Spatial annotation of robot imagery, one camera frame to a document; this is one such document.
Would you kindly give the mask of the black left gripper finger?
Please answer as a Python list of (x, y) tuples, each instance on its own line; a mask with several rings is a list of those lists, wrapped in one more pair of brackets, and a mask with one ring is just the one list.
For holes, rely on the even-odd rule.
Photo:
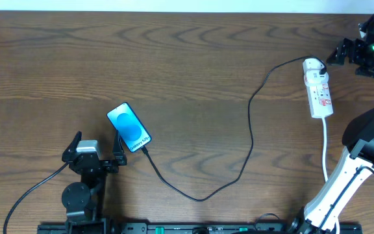
[(78, 131), (76, 135), (74, 136), (73, 140), (71, 141), (71, 143), (69, 144), (69, 146), (65, 149), (65, 151), (62, 154), (62, 161), (64, 163), (70, 163), (75, 160), (75, 158), (78, 155), (77, 146), (79, 142), (81, 141), (81, 139), (82, 139), (82, 133)]
[(127, 165), (127, 156), (124, 152), (122, 146), (122, 137), (118, 130), (115, 132), (114, 136), (114, 145), (112, 148), (112, 154), (114, 156), (115, 161), (117, 162), (118, 166), (126, 166)]

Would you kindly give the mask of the blue Galaxy smartphone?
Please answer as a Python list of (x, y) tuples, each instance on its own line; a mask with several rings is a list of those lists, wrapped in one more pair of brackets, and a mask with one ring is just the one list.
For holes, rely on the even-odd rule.
[(124, 102), (107, 113), (114, 128), (120, 133), (130, 152), (135, 152), (152, 140), (151, 135), (131, 106)]

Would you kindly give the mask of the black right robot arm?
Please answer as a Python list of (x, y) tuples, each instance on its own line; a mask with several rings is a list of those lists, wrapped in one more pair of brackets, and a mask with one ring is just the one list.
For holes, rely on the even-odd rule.
[[(343, 39), (327, 64), (358, 65), (355, 73), (374, 78), (374, 24), (359, 25), (360, 38)], [(342, 155), (316, 197), (288, 226), (287, 233), (343, 233), (338, 217), (361, 184), (374, 175), (374, 107), (353, 119), (342, 137)]]

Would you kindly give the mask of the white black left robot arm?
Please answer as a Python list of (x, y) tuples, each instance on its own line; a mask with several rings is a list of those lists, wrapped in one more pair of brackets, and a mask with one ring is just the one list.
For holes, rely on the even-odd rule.
[(66, 208), (67, 233), (120, 233), (118, 224), (103, 215), (106, 177), (127, 164), (121, 136), (115, 133), (113, 159), (101, 160), (99, 143), (83, 140), (79, 131), (62, 154), (62, 161), (80, 175), (81, 180), (68, 185), (62, 193)]

